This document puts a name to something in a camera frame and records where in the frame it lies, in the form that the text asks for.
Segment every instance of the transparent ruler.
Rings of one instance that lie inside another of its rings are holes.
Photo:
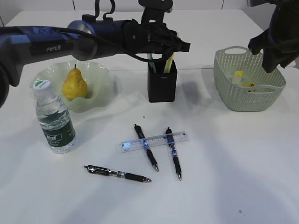
[[[172,134],[164,134],[164,135],[149,137],[145,139],[123,141],[118,145],[118,147],[121,150],[121,152],[125,153],[125,152],[143,149],[144,145],[148,145],[149,147],[162,146],[165,144],[172,143],[172,142],[168,142],[166,137],[167,135],[172,135],[175,143],[189,140],[186,132],[177,132]]]

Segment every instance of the white bottle cap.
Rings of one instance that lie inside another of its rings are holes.
[[[49,80],[39,80],[33,84],[34,93],[37,97],[45,97],[53,94],[53,86]]]

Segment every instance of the robotic arm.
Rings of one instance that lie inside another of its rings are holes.
[[[97,21],[100,7],[95,1],[96,15],[83,15],[68,28],[5,27],[0,28],[0,107],[6,100],[9,85],[16,87],[24,65],[56,57],[73,55],[85,61],[115,54],[127,54],[144,62],[167,60],[174,52],[188,52],[190,44],[178,38],[163,23],[164,13],[172,9],[172,0],[139,0],[145,7],[141,24],[135,20],[113,21],[107,14]],[[161,54],[148,60],[137,53]]]
[[[267,0],[276,4],[270,26],[251,39],[248,48],[256,55],[263,49],[263,68],[285,68],[299,56],[299,0]]]
[[[145,9],[141,23],[135,20],[113,21],[105,13],[97,21],[100,7],[95,0],[96,15],[83,15],[68,28],[5,27],[0,28],[0,107],[6,100],[9,85],[20,82],[24,65],[56,57],[73,55],[84,61],[115,54],[127,54],[143,62],[167,60],[173,52],[188,52],[183,42],[163,23],[164,13],[172,9],[172,0],[138,0]],[[263,68],[272,72],[279,64],[285,68],[299,56],[299,0],[267,0],[276,4],[270,27],[251,39],[248,48],[255,55],[263,49]],[[161,54],[148,60],[137,53]]]

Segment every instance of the black pen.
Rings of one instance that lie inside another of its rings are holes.
[[[99,175],[103,175],[103,176],[116,176],[119,178],[126,178],[128,180],[145,182],[145,183],[151,182],[151,179],[149,179],[145,176],[126,173],[126,172],[122,172],[122,171],[113,171],[113,170],[103,168],[103,167],[88,165],[88,166],[84,166],[84,168],[86,168],[88,170],[88,172],[91,174],[99,174]]]
[[[135,124],[134,129],[135,129],[135,131],[136,131],[136,133],[138,135],[138,138],[140,138],[140,139],[144,139],[145,138],[145,136],[144,136],[144,134],[143,134],[140,126],[138,126],[138,125]],[[144,150],[146,152],[146,155],[149,158],[149,161],[150,161],[151,165],[154,167],[154,169],[156,171],[159,171],[159,167],[158,167],[157,161],[155,160],[155,157],[154,157],[153,153],[151,152],[148,143],[145,140],[142,140],[142,143],[143,143],[143,148],[144,148]]]
[[[173,135],[171,133],[172,133],[172,131],[168,127],[165,134],[170,134],[170,135],[167,135],[168,145],[171,149],[171,155],[172,155],[172,158],[173,158],[174,168],[176,169],[176,173],[178,175],[178,178],[181,181],[182,180],[182,170],[181,170],[181,166],[179,165],[178,153],[177,153],[176,148],[174,146],[174,139],[173,139]]]

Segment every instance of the glass bowl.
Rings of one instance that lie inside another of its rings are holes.
[[[77,97],[69,100],[62,93],[62,85],[75,64],[88,85],[88,93],[86,98]],[[75,112],[84,112],[96,106],[104,107],[114,97],[113,82],[109,76],[109,70],[96,62],[72,60],[55,63],[39,72],[32,80],[30,88],[36,81],[43,79],[52,82],[54,92],[66,103],[69,110]]]

